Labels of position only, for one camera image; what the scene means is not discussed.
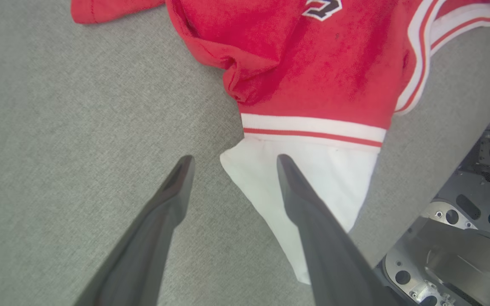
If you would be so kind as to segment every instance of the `jersey number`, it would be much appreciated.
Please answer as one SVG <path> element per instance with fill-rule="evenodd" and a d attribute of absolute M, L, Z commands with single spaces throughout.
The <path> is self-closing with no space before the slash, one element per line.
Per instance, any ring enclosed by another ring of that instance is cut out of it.
<path fill-rule="evenodd" d="M 320 21 L 324 21 L 342 9 L 342 0 L 308 0 L 306 5 L 312 2 L 320 2 L 322 6 L 320 8 L 308 8 L 302 15 L 313 17 Z"/>

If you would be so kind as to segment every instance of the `metal plate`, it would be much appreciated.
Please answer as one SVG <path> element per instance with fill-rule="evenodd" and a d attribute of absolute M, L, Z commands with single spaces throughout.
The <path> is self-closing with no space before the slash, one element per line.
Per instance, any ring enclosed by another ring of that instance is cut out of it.
<path fill-rule="evenodd" d="M 478 218 L 472 218 L 466 209 L 459 206 L 459 196 L 465 196 L 480 211 Z M 453 206 L 466 220 L 469 220 L 475 228 L 490 234 L 490 182 L 482 176 L 468 172 L 455 171 L 455 174 L 444 184 L 435 202 L 445 202 Z"/>
<path fill-rule="evenodd" d="M 437 306 L 453 306 L 453 299 L 450 295 L 439 292 L 438 286 L 433 279 L 420 271 L 416 263 L 406 252 L 404 244 L 397 243 L 385 257 L 385 271 L 389 279 L 407 294 L 417 304 L 429 296 L 434 296 L 437 300 Z M 397 274 L 400 271 L 406 271 L 410 274 L 410 281 L 400 284 L 397 281 Z"/>
<path fill-rule="evenodd" d="M 451 213 L 456 213 L 457 217 L 450 217 Z M 435 201 L 430 203 L 421 213 L 421 217 L 430 218 L 434 221 L 438 221 L 459 229 L 478 229 L 472 221 L 469 221 L 464 213 L 445 201 Z"/>

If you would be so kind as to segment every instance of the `white trim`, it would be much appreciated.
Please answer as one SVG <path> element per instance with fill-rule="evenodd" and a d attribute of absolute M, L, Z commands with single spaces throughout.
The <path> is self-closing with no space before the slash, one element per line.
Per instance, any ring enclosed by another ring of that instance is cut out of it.
<path fill-rule="evenodd" d="M 400 96 L 398 97 L 398 102 L 396 103 L 395 110 L 400 110 L 400 108 L 404 107 L 410 99 L 413 91 L 417 87 L 419 83 L 419 79 L 421 77 L 422 72 L 422 51 L 421 51 L 421 41 L 420 41 L 420 29 L 421 24 L 426 17 L 426 12 L 428 8 L 432 4 L 434 0 L 424 0 L 421 2 L 419 7 L 417 8 L 415 14 L 413 15 L 412 21 L 408 26 L 408 39 L 410 40 L 414 55 L 416 57 L 416 66 L 413 70 L 413 75 L 405 89 L 402 91 Z"/>
<path fill-rule="evenodd" d="M 441 6 L 443 5 L 443 3 L 445 3 L 445 0 L 440 0 L 437 4 L 436 4 L 436 7 L 434 7 L 433 11 L 432 11 L 432 15 L 430 16 L 430 19 L 428 20 L 427 22 L 427 25 L 424 29 L 424 33 L 423 35 L 431 35 L 432 34 L 432 28 L 434 27 L 434 19 L 435 17 L 438 15 L 438 12 L 441 8 Z M 471 4 L 470 6 L 472 6 L 472 8 L 475 10 L 475 9 L 478 9 L 479 10 L 479 6 L 482 6 L 483 9 L 481 9 L 481 11 L 486 14 L 484 16 L 470 16 L 468 19 L 464 20 L 464 21 L 461 21 L 461 23 L 459 23 L 458 25 L 455 25 L 453 27 L 450 27 L 449 25 L 446 27 L 445 26 L 445 23 L 444 25 L 442 25 L 442 23 L 440 23 L 440 25 L 438 25 L 438 27 L 443 27 L 443 28 L 439 28 L 439 29 L 436 29 L 436 33 L 435 35 L 439 35 L 438 36 L 438 39 L 440 37 L 442 37 L 445 33 L 448 33 L 449 31 L 451 31 L 451 29 L 454 29 L 455 27 L 458 27 L 459 25 L 463 24 L 463 23 L 466 23 L 467 21 L 469 20 L 473 20 L 475 18 L 478 18 L 478 17 L 486 17 L 486 18 L 490 18 L 490 8 L 489 8 L 489 5 L 490 4 Z M 468 6 L 463 6 L 463 10 L 461 11 L 461 14 L 467 14 L 467 13 L 464 13 L 466 11 L 466 8 Z M 406 89 L 404 89 L 404 91 L 402 92 L 402 94 L 400 95 L 399 99 L 398 99 L 398 103 L 396 105 L 396 112 L 395 114 L 397 115 L 403 115 L 403 114 L 407 114 L 409 113 L 416 105 L 417 103 L 419 102 L 420 100 L 420 97 L 423 93 L 423 90 L 424 90 L 424 86 L 426 85 L 426 80 L 428 79 L 428 74 L 430 72 L 430 57 L 434 54 L 434 52 L 438 51 L 439 48 L 444 45 L 444 43 L 447 43 L 449 40 L 451 40 L 452 38 L 458 36 L 459 34 L 461 33 L 464 33 L 465 31 L 468 31 L 470 29 L 473 29 L 475 27 L 479 27 L 479 26 L 490 26 L 490 22 L 478 22 L 478 23 L 473 23 L 472 25 L 469 25 L 469 26 L 466 26 L 464 27 L 463 29 L 459 29 L 459 31 L 456 31 L 455 33 L 453 33 L 451 36 L 447 37 L 447 39 L 444 39 L 444 41 L 442 41 L 438 46 L 436 46 L 436 48 L 434 50 L 430 50 L 432 48 L 432 43 L 433 42 L 436 42 L 436 40 L 432 40 L 432 36 L 430 37 L 430 39 L 426 39 L 427 37 L 425 37 L 425 43 L 428 43 L 430 42 L 430 47 L 427 47 L 426 48 L 426 55 L 425 55 L 425 68 L 424 68 L 424 78 L 422 80 L 422 83 L 419 84 L 419 89 L 417 91 L 417 94 L 416 96 L 414 97 L 412 103 L 410 104 L 410 106 L 408 106 L 405 110 L 400 110 L 405 104 L 406 104 L 406 101 L 408 101 L 408 99 L 410 98 L 411 96 L 411 93 L 414 91 L 415 87 L 411 87 L 411 91 L 408 91 L 409 87 L 410 87 L 410 84 L 413 84 L 413 82 L 410 81 L 410 83 L 408 83 Z M 416 58 L 417 58 L 417 62 L 418 64 L 420 63 L 420 61 L 422 61 L 422 58 L 418 57 L 420 56 L 421 54 L 416 54 Z"/>
<path fill-rule="evenodd" d="M 461 8 L 453 10 L 452 12 L 447 13 L 447 15 L 444 15 L 439 19 L 436 19 L 434 23 L 432 23 L 432 30 L 430 32 L 430 45 L 434 44 L 446 33 L 449 33 L 449 31 L 477 18 L 490 18 L 490 3 L 471 4 L 469 6 L 463 6 Z M 472 23 L 470 25 L 467 25 L 466 27 L 463 27 L 462 29 L 459 29 L 458 31 L 455 31 L 455 33 L 449 35 L 440 43 L 438 43 L 438 45 L 432 49 L 431 54 L 435 54 L 438 50 L 440 50 L 443 45 L 445 45 L 451 39 L 477 27 L 490 27 L 490 21 L 478 21 L 477 23 Z"/>
<path fill-rule="evenodd" d="M 241 114 L 243 128 L 261 130 L 299 130 L 383 142 L 387 130 L 354 122 L 299 116 L 265 116 Z"/>
<path fill-rule="evenodd" d="M 272 135 L 272 134 L 257 134 L 257 133 L 244 133 L 245 138 L 254 138 L 261 141 L 279 141 L 279 142 L 298 142 L 298 143 L 314 143 L 316 145 L 325 145 L 327 147 L 335 147 L 342 149 L 360 150 L 372 153 L 379 153 L 380 147 L 373 147 L 371 145 L 364 145 L 358 143 L 350 143 L 345 141 L 336 141 L 334 139 L 309 137 L 309 136 L 295 136 L 295 135 Z"/>

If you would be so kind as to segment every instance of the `gray carpet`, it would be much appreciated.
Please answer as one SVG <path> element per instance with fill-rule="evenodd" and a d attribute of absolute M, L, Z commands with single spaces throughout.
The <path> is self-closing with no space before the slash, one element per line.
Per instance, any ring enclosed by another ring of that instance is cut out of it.
<path fill-rule="evenodd" d="M 311 305 L 219 154 L 242 137 L 222 72 L 165 7 L 76 25 L 68 0 L 0 0 L 0 305 L 68 306 L 178 158 L 196 157 L 160 304 Z M 490 29 L 449 43 L 395 118 L 352 238 L 375 264 L 490 118 Z"/>

